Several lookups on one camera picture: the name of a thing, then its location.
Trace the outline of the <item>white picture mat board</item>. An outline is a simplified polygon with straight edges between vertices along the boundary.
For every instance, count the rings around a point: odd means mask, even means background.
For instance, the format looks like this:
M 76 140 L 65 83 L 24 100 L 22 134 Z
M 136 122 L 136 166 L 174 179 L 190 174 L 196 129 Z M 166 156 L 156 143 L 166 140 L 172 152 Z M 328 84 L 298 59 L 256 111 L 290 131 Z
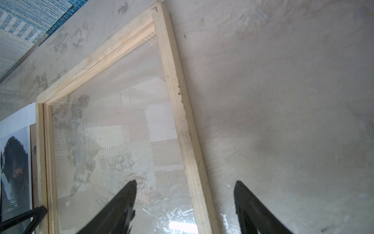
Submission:
M 35 124 L 35 123 L 36 123 L 35 104 L 32 103 L 1 121 L 1 138 L 10 133 L 18 131 L 24 127 L 30 127 L 30 125 Z

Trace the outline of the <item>light wooden picture frame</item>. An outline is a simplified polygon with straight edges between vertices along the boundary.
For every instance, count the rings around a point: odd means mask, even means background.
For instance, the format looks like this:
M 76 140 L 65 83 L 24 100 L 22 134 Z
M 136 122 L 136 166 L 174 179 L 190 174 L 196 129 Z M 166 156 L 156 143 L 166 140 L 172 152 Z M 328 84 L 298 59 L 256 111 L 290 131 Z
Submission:
M 198 232 L 220 233 L 170 14 L 157 1 L 36 98 L 38 197 L 48 209 L 39 227 L 41 234 L 58 233 L 52 105 L 152 37 L 157 38 L 161 52 Z

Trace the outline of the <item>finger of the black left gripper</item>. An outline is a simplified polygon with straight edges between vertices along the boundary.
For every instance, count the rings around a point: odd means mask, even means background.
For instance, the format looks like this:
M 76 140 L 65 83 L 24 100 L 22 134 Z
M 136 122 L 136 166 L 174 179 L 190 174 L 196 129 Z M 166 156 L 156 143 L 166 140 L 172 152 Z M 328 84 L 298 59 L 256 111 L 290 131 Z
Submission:
M 38 227 L 38 225 L 42 222 L 47 213 L 48 210 L 44 206 L 40 206 L 23 214 L 20 214 L 14 218 L 1 222 L 1 233 L 26 221 L 27 219 L 32 218 L 32 221 L 23 232 L 23 234 L 32 234 Z

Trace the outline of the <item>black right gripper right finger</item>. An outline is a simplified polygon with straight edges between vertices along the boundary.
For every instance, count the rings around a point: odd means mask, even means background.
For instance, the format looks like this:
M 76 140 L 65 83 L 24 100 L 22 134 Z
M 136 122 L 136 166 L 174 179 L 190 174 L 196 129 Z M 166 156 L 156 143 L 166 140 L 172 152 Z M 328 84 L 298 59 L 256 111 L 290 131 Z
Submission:
M 239 180 L 234 187 L 234 202 L 242 234 L 292 234 Z

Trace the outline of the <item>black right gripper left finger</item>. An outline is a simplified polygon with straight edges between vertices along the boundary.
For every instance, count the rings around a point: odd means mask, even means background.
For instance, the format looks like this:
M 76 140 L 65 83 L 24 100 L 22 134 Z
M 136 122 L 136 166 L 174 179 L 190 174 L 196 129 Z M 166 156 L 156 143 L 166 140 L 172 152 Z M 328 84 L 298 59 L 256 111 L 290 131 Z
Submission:
M 137 182 L 129 181 L 80 231 L 80 234 L 129 234 L 135 217 Z

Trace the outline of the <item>brown frame backing board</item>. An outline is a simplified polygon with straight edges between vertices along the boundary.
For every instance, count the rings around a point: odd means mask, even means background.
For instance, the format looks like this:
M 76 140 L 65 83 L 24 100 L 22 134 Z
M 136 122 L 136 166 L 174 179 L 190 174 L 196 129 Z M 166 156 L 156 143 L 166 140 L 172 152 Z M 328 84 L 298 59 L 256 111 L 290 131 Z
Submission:
M 39 206 L 36 124 L 30 125 L 30 144 L 31 144 L 32 203 L 33 203 L 33 208 L 36 208 Z

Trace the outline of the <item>waterfall bridge photo print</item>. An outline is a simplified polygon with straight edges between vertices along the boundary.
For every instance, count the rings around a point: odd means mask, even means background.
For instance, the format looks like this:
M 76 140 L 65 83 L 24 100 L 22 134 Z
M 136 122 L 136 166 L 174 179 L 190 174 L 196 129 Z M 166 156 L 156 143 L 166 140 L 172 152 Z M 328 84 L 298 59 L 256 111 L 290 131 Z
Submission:
M 1 138 L 1 222 L 32 209 L 30 128 Z

